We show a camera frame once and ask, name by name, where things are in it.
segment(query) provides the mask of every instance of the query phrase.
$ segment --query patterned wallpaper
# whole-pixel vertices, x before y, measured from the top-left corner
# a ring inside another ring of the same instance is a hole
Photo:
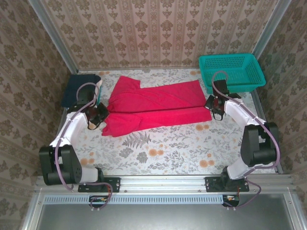
[[[54,138],[68,69],[26,0],[0,0],[0,229],[18,229]]]
[[[277,0],[42,0],[80,70],[250,53]]]
[[[293,0],[259,62],[266,118],[280,129],[282,167],[293,175],[307,214],[307,1]]]

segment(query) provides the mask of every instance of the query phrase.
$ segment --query gray panel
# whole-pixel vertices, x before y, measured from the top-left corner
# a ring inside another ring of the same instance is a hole
[[[293,230],[283,195],[260,195],[250,205],[44,205],[40,230]]]

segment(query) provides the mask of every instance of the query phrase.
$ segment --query dark blue towel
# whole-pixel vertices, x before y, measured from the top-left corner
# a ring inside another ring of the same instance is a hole
[[[97,82],[99,82],[100,80],[100,77],[95,74],[71,75],[63,95],[61,103],[62,107],[69,108],[77,102],[77,90],[84,83],[92,82],[94,84],[97,84]],[[84,89],[92,89],[93,91],[95,91],[95,86],[87,85],[84,87]]]

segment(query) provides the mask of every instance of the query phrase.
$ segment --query floral tablecloth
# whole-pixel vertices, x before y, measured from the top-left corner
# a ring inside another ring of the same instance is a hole
[[[141,80],[141,87],[153,87],[199,80],[208,98],[199,69],[113,70],[90,72],[101,76],[101,101],[108,98],[121,75]],[[250,93],[240,93],[244,103],[256,112]],[[220,174],[240,155],[243,131],[225,116],[181,126],[159,127],[113,138],[101,136],[102,124],[85,129],[75,149],[82,165],[98,166],[106,175]],[[258,173],[274,173],[259,170]]]

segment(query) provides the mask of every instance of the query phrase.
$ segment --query pink fabric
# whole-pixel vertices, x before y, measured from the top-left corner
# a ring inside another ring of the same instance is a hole
[[[110,115],[103,136],[119,137],[134,131],[210,121],[198,80],[140,88],[140,81],[121,76],[111,93]]]

